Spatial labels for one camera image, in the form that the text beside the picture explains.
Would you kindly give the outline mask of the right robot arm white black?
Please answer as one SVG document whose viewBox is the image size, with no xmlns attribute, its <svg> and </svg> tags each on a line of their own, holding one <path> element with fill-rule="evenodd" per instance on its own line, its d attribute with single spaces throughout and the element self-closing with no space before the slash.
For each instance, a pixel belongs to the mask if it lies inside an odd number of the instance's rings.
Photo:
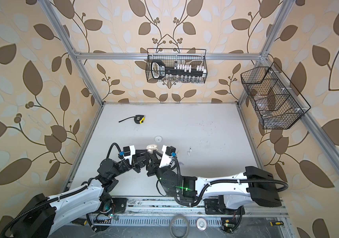
<svg viewBox="0 0 339 238">
<path fill-rule="evenodd" d="M 147 159 L 147 174 L 155 175 L 164 195 L 174 198 L 181 206 L 196 207 L 207 198 L 221 196 L 225 208 L 231 210 L 251 202 L 262 207 L 279 207 L 279 193 L 288 189 L 286 182 L 253 166 L 233 176 L 203 178 L 183 176 L 174 154 L 169 156 L 150 149 Z"/>
</svg>

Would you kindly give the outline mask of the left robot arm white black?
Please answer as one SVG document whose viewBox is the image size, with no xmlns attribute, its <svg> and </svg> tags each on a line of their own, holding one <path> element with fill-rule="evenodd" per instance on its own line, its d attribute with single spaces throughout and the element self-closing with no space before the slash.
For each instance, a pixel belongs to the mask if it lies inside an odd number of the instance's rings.
<svg viewBox="0 0 339 238">
<path fill-rule="evenodd" d="M 120 148 L 113 143 L 111 148 L 118 150 L 119 162 L 106 158 L 97 170 L 98 175 L 89 178 L 81 186 L 64 193 L 34 196 L 24 209 L 0 232 L 1 238 L 47 238 L 62 226 L 91 213 L 103 209 L 111 202 L 110 191 L 118 184 L 117 176 L 134 170 L 140 172 L 145 167 L 156 145 L 136 150 L 134 146 Z"/>
</svg>

